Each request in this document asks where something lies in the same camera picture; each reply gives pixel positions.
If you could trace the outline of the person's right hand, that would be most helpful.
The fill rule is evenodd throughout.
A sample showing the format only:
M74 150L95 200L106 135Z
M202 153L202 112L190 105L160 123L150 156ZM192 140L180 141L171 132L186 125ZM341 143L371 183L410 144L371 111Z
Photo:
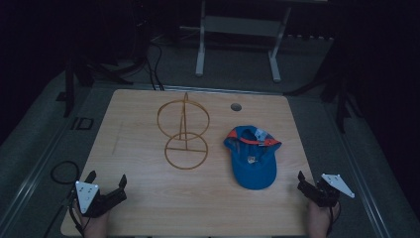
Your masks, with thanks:
M307 233L309 238L327 238L334 222L341 214L341 204L320 207L309 200L307 205Z

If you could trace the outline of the blue cap with orange trim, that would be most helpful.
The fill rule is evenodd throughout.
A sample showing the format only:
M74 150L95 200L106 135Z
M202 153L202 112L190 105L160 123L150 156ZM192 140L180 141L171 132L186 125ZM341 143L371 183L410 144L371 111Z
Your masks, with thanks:
M225 138L237 183L252 190L268 188L277 175L276 151L282 143L255 126L235 127Z

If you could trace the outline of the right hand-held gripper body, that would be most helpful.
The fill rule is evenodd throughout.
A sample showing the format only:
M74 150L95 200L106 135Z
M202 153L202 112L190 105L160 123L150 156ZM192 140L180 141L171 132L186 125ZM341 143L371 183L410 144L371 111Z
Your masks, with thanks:
M326 182L326 189L322 190L308 181L299 183L297 188L305 197L314 201L320 207L333 207L337 204L340 194L343 193L350 198L355 194L351 191L340 175L321 174L321 179Z

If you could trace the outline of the gold wire hat stand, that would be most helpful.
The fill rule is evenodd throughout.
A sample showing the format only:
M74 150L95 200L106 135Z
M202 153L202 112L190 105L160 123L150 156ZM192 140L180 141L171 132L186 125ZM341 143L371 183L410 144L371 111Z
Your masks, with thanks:
M171 99L157 111L157 127L165 135L163 154L178 170L194 170L209 155L204 137L210 126L210 114L199 102L182 97Z

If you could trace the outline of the white metal stand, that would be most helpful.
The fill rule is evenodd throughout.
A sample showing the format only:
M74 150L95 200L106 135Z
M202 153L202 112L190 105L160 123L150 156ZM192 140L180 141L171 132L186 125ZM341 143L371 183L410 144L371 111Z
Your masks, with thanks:
M274 45L267 51L267 60L273 82L280 82L281 75L277 54L284 38L287 24L292 9L298 4L327 4L328 0L256 0L259 3L281 4L282 11L278 20L254 19L250 17L222 16L210 14L209 3L213 0L199 0L200 14L198 31L198 49L195 64L195 75L200 77L204 74L206 57L206 34L219 33L239 36L268 37L274 38ZM228 0L247 2L254 0Z

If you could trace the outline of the person's left hand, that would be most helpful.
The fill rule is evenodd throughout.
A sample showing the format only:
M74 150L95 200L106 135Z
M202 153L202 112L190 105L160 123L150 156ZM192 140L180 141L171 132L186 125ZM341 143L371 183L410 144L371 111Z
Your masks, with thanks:
M78 221L82 226L82 233L84 238L107 238L108 234L108 220L110 212L107 211L97 218L84 217L78 208L78 203L73 205L73 210L76 212Z

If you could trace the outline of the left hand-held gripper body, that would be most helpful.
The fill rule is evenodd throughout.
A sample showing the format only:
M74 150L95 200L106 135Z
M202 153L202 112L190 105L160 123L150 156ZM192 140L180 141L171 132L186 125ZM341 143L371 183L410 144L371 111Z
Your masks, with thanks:
M127 199L125 184L108 194L101 194L98 184L77 181L75 183L79 211L84 217L98 218Z

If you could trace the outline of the black rectangular floor bracket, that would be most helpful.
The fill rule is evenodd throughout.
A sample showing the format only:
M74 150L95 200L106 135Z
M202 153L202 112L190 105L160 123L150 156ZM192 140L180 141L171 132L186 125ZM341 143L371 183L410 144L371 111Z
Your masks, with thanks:
M71 130L90 130L93 127L94 119L76 117L70 127Z

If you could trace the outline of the black tripod stand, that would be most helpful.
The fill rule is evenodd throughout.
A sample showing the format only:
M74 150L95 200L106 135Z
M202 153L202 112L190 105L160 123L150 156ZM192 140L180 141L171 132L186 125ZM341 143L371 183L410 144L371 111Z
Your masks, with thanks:
M335 123L339 131L345 134L345 119L350 116L347 106L350 106L361 117L361 113L349 96L351 62L352 58L343 51L329 50L315 73L314 79L297 89L284 92L284 95L297 96L324 84L320 99L327 103L337 100Z
M147 50L149 43L135 37L132 51L130 52L130 59L133 63L118 69L108 69L98 60L90 57L87 50L84 50L80 44L75 44L70 51L69 58L65 66L64 91L62 91L56 98L56 101L65 103L63 117L67 118L75 105L74 94L74 78L77 77L82 86L92 86L94 79L92 71L98 72L105 79L114 81L119 84L132 85L133 82L122 77L124 73L132 72L139 69L145 62L147 57Z

